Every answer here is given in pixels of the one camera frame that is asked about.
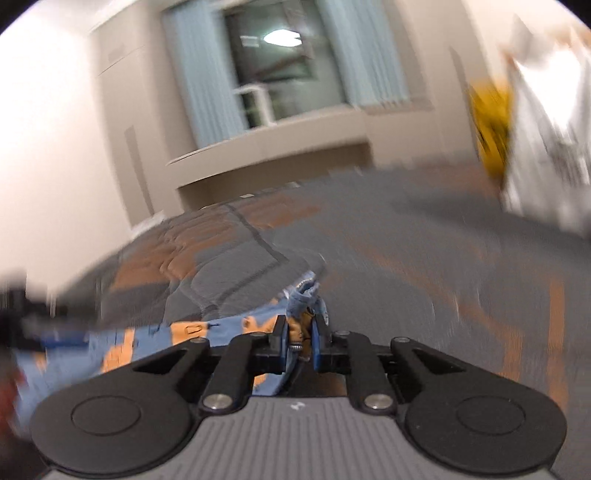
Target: window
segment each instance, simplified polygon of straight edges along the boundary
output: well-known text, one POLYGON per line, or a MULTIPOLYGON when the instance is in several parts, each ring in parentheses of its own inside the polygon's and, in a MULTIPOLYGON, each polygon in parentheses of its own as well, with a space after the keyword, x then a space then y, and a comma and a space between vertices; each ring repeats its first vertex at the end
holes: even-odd
POLYGON ((252 0, 226 10, 225 26, 251 128, 346 102, 313 0, 252 0))

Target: blue cloth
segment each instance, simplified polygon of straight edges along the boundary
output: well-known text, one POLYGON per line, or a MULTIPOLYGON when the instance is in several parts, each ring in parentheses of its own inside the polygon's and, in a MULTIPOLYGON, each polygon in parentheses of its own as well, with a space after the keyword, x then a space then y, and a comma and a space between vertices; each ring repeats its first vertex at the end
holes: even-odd
POLYGON ((185 104, 199 148, 248 129, 222 14, 207 0, 190 0, 165 14, 185 104))
MULTIPOLYGON (((243 333, 272 330, 278 315, 299 319, 309 308, 324 315, 327 321, 326 306, 318 296, 318 289, 316 276, 313 272, 308 272, 295 284, 285 288, 272 302, 259 308, 209 322, 183 322, 183 325, 198 326, 199 336, 206 337, 211 346, 220 346, 227 345, 232 338, 243 333)), ((129 330, 90 332, 87 348, 63 347, 48 350, 45 369, 39 368, 35 354, 15 351, 14 355, 25 382, 18 387, 15 417, 11 423, 13 431, 21 437, 28 437, 29 421, 41 401, 62 388, 101 374, 109 352, 123 344, 126 333, 129 334, 129 330)), ((163 323, 134 329, 132 334, 131 361, 165 350, 174 343, 173 327, 163 323)), ((253 394, 275 395, 292 371, 296 360, 297 355, 290 351, 285 373, 261 377, 255 382, 253 394)))
POLYGON ((352 105, 409 100, 392 27, 381 2, 318 0, 352 105))

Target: beige wall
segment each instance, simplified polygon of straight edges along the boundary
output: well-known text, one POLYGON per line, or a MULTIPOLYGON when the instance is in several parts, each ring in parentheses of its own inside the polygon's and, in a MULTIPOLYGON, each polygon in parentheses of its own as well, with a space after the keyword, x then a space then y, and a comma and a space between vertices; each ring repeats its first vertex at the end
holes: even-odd
POLYGON ((196 148, 166 49, 160 10, 138 1, 92 34, 106 130, 129 221, 182 212, 167 162, 196 148))
POLYGON ((370 168, 371 163, 368 144, 327 148, 227 171, 185 185, 179 191, 187 210, 199 210, 294 180, 323 177, 354 167, 370 168))
POLYGON ((506 68, 499 47, 511 39, 518 16, 534 33, 552 31, 564 25, 582 25, 557 0, 463 0, 468 8, 485 51, 491 75, 505 77, 506 68))
MULTIPOLYGON (((441 158, 473 155, 471 120, 453 51, 469 80, 486 76, 487 70, 462 0, 384 1, 394 28, 399 32, 398 25, 405 27, 416 60, 403 54, 404 66, 407 76, 414 78, 417 67, 420 70, 427 102, 411 112, 368 116, 375 164, 382 167, 438 154, 441 158)), ((400 38, 398 43, 403 52, 408 50, 400 38)))
POLYGON ((0 273, 55 290, 125 243, 129 223, 87 37, 52 10, 42 1, 0 35, 0 273))

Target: black object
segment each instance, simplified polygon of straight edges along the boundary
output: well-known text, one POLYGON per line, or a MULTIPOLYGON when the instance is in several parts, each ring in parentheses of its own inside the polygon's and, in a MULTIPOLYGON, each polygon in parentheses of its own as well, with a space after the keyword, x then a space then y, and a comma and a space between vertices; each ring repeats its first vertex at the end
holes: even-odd
POLYGON ((566 437, 548 397, 409 339, 393 339, 399 375, 420 392, 404 419, 435 460, 481 475, 525 473, 553 463, 566 437))
POLYGON ((27 299, 25 287, 0 291, 0 346, 17 350, 44 352, 39 340, 25 336, 22 320, 29 314, 50 316, 50 307, 27 299))
POLYGON ((558 0, 588 27, 591 27, 591 8, 587 0, 558 0))
MULTIPOLYGON (((396 420, 417 449, 455 471, 518 475, 550 467, 566 421, 547 397, 407 338, 371 345, 312 322, 317 371, 345 375, 353 408, 396 420)), ((255 375, 285 369, 288 329, 226 347, 192 339, 60 391, 31 421, 52 465, 84 477, 147 471, 176 455, 209 416, 241 410, 255 375)))
POLYGON ((2 0, 0 3, 0 34, 37 0, 2 0))

